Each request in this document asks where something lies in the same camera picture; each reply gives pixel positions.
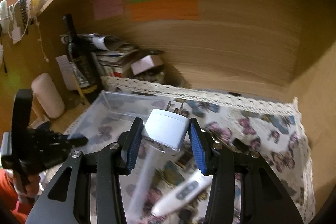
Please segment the person's left hand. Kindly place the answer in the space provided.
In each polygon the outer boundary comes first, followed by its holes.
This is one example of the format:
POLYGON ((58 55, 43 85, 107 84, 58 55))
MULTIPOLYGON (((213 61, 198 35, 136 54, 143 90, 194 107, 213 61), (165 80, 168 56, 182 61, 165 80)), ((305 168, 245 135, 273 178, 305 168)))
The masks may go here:
POLYGON ((33 205, 39 192, 40 175, 28 174, 27 177, 21 178, 19 173, 10 169, 6 169, 5 172, 18 195, 20 203, 33 205))

